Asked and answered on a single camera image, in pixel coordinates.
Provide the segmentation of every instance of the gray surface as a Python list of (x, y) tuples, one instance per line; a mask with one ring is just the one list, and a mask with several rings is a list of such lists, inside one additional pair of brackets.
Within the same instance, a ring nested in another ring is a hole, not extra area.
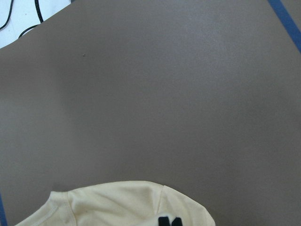
[(218, 226), (300, 225), (301, 57), (267, 1), (78, 0), (0, 67), (10, 225), (51, 190), (137, 179)]

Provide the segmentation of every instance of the yellow t-shirt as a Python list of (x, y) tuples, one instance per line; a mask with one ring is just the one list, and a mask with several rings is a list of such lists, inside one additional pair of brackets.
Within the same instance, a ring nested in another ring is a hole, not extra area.
[(182, 193), (149, 181), (122, 181), (51, 192), (16, 226), (158, 226), (158, 217), (183, 226), (215, 226), (208, 211)]

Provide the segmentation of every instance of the black cable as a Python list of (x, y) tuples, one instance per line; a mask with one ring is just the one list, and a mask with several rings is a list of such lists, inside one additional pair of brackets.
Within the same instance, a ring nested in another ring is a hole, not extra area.
[(8, 25), (8, 22), (9, 22), (9, 19), (10, 19), (10, 15), (11, 15), (11, 10), (13, 9), (13, 2), (14, 2), (14, 0), (11, 0), (11, 2), (10, 2), (10, 8), (9, 8), (9, 13), (8, 13), (8, 19), (6, 20), (5, 24), (2, 27), (0, 27), (0, 30), (2, 30), (3, 28), (6, 27), (6, 25)]
[(32, 28), (34, 28), (34, 27), (36, 27), (36, 26), (38, 26), (38, 24), (37, 24), (37, 25), (34, 25), (34, 26), (31, 26), (31, 27), (29, 27), (29, 28), (27, 28), (25, 31), (23, 31), (23, 32), (20, 34), (19, 38), (21, 38), (22, 35), (24, 35), (27, 31), (29, 31), (30, 29), (32, 29)]
[(36, 10), (37, 10), (37, 13), (38, 13), (39, 20), (42, 23), (44, 20), (43, 20), (41, 10), (40, 10), (39, 0), (34, 0), (34, 4), (36, 5)]
[[(42, 14), (41, 14), (41, 10), (40, 10), (39, 0), (34, 0), (34, 4), (35, 4), (35, 6), (36, 6), (36, 10), (37, 10), (37, 14), (38, 14), (39, 20), (40, 20), (40, 22), (42, 23), (42, 22), (44, 22), (44, 20), (43, 20), (43, 17), (42, 17)], [(34, 25), (34, 26), (31, 26), (31, 27), (29, 27), (29, 28), (27, 28), (25, 31), (23, 31), (23, 32), (20, 34), (19, 38), (21, 38), (22, 35), (24, 35), (27, 31), (31, 30), (32, 28), (34, 28), (34, 27), (36, 27), (36, 26), (38, 26), (38, 24), (37, 24), (37, 25)]]

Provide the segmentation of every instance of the fabric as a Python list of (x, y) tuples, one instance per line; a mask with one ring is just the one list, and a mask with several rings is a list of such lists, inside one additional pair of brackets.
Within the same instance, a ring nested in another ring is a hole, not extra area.
[[(170, 226), (169, 217), (159, 217), (158, 218), (158, 226)], [(171, 226), (183, 226), (181, 218), (175, 218)]]
[(51, 192), (47, 202), (17, 226), (158, 226), (159, 217), (183, 226), (215, 226), (191, 198), (149, 181), (123, 181)]

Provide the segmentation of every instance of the blue tape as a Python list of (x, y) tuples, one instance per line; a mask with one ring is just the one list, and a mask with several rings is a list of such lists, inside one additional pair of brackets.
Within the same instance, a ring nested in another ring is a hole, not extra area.
[(8, 226), (8, 222), (6, 221), (6, 218), (5, 218), (5, 212), (4, 212), (1, 194), (0, 194), (0, 223), (1, 223), (1, 226)]
[(282, 4), (281, 0), (268, 0), (269, 4), (274, 9), (277, 14), (279, 20), (283, 24), (287, 33), (290, 35), (291, 39), (295, 43), (296, 47), (301, 53), (301, 32), (298, 29), (297, 25), (287, 12), (286, 8)]

